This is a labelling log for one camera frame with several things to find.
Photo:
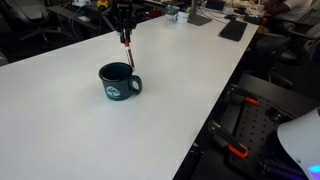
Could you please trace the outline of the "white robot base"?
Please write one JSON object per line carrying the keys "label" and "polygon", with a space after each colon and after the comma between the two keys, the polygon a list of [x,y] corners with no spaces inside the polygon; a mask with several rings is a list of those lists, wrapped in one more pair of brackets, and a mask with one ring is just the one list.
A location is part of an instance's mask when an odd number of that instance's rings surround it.
{"label": "white robot base", "polygon": [[280,144],[309,180],[320,180],[320,108],[277,129]]}

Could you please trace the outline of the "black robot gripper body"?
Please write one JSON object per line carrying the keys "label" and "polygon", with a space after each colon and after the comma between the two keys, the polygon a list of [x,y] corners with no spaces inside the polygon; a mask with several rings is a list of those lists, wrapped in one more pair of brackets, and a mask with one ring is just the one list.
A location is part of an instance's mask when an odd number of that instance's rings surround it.
{"label": "black robot gripper body", "polygon": [[132,0],[113,0],[111,9],[116,31],[131,31],[136,28],[137,18]]}

